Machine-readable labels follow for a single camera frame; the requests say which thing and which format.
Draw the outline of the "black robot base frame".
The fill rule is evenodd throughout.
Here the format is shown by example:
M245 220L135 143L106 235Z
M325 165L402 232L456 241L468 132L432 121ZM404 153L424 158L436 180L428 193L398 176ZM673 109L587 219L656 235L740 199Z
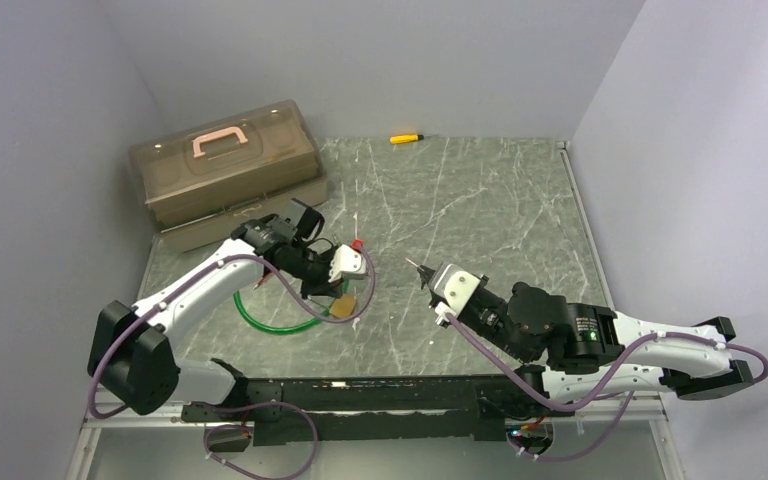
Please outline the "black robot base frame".
M246 424L256 446L321 441L467 437L502 441L515 421L553 417L501 374L251 378L218 408L191 402L185 423Z

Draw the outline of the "yellow handled screwdriver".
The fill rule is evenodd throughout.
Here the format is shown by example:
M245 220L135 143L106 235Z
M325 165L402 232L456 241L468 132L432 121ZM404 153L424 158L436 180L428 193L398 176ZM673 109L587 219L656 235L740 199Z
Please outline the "yellow handled screwdriver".
M389 142L392 145L410 144L422 141L425 138L423 134L404 134L396 135L389 138Z

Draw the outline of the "brass padlock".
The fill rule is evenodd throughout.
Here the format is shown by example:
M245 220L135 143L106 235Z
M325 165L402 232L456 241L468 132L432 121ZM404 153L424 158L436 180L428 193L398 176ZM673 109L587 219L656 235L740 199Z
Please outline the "brass padlock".
M344 294L335 299L328 308L328 314L334 319L345 319L354 314L357 307L357 299L351 294Z

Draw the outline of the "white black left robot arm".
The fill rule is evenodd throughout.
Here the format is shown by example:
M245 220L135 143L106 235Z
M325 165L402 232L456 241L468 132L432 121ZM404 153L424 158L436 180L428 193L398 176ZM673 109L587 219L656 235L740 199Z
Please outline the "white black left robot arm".
M300 281L299 301L340 298L346 280L367 274L367 261L346 244L312 249L323 225L317 210L293 199L280 214L242 223L206 260L159 292L132 305L106 305L88 359L89 413L105 418L95 402L104 387L122 410L138 415L180 401L208 404L224 420L239 417L249 402L247 377L220 359L179 359L175 347L222 302L270 273Z

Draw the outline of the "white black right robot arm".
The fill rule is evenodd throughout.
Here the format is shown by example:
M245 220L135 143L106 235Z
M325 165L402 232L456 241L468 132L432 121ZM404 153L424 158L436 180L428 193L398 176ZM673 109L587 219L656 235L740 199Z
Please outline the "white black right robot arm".
M768 360L734 343L731 320L690 326L630 317L575 303L517 282L509 299L488 279L444 263L416 268L441 327L454 327L514 385L517 411L578 410L631 392L672 392L680 400L719 399L768 376Z

